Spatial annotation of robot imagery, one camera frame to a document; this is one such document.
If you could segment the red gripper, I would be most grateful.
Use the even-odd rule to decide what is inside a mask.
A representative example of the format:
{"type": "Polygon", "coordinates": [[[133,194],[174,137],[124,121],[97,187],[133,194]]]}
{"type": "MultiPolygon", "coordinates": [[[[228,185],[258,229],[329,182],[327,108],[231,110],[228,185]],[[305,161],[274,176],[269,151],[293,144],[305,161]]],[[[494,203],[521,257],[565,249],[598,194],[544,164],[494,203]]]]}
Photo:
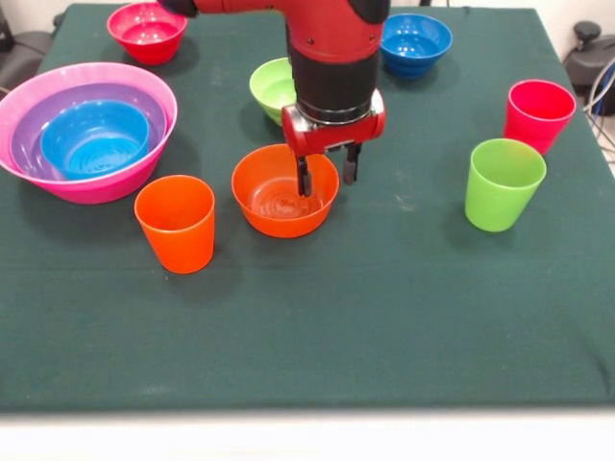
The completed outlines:
{"type": "MultiPolygon", "coordinates": [[[[362,143],[378,138],[386,121],[382,104],[375,105],[363,118],[346,125],[322,125],[305,118],[295,106],[282,109],[282,127],[286,144],[296,156],[324,154],[330,149],[347,146],[343,164],[343,181],[353,185],[357,181],[358,160],[362,143]]],[[[306,157],[295,157],[298,193],[312,195],[312,179],[306,157]]]]}

